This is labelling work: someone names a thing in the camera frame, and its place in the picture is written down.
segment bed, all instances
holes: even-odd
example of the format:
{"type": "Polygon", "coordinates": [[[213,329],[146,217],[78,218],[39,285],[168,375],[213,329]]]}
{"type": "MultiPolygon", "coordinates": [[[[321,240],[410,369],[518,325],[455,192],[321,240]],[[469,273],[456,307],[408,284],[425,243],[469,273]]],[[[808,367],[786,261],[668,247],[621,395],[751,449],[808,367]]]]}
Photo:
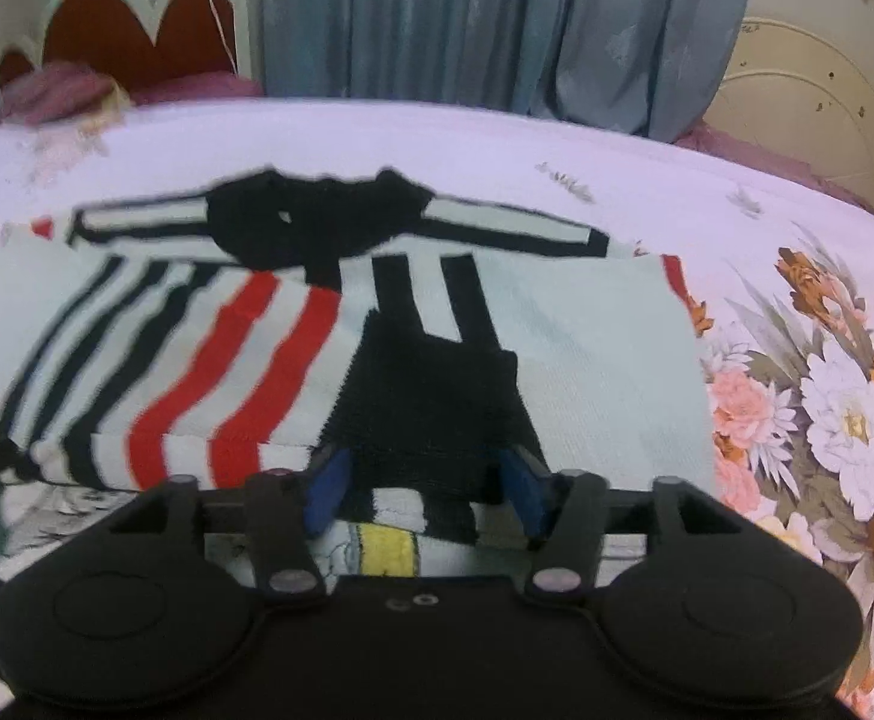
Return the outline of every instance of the bed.
{"type": "MultiPolygon", "coordinates": [[[[44,135],[0,127],[0,235],[5,220],[185,193],[269,165],[343,178],[392,166],[441,193],[587,223],[634,255],[678,255],[714,420],[713,454],[701,461],[725,503],[857,596],[866,636],[840,694],[874,718],[873,215],[673,146],[440,106],[243,100],[130,111],[80,133],[93,148],[35,180],[44,135]]],[[[0,488],[0,580],[127,499],[0,488]]],[[[316,546],[328,575],[352,570],[354,538],[334,528],[316,546]]],[[[465,570],[466,551],[448,550],[465,570]]]]}

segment curtain fold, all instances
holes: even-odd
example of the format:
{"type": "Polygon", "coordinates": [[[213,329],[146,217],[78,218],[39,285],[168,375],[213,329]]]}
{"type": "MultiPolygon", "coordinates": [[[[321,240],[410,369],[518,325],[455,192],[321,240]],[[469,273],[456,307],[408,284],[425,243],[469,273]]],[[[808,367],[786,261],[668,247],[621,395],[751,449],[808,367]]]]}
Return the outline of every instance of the curtain fold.
{"type": "Polygon", "coordinates": [[[276,97],[422,100],[673,140],[747,0],[263,0],[276,97]]]}

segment folded cloth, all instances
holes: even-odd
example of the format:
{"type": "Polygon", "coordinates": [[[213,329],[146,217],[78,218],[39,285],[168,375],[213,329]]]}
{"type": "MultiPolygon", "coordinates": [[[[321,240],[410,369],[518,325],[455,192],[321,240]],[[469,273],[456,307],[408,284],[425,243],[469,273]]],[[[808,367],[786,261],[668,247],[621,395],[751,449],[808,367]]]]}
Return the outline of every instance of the folded cloth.
{"type": "Polygon", "coordinates": [[[513,541],[493,461],[512,443],[618,488],[712,490],[674,261],[610,248],[394,172],[266,173],[8,228],[0,436],[32,477],[98,490],[230,487],[335,442],[355,459],[344,517],[462,543],[513,541]],[[345,201],[354,227],[310,210],[345,201]]]}

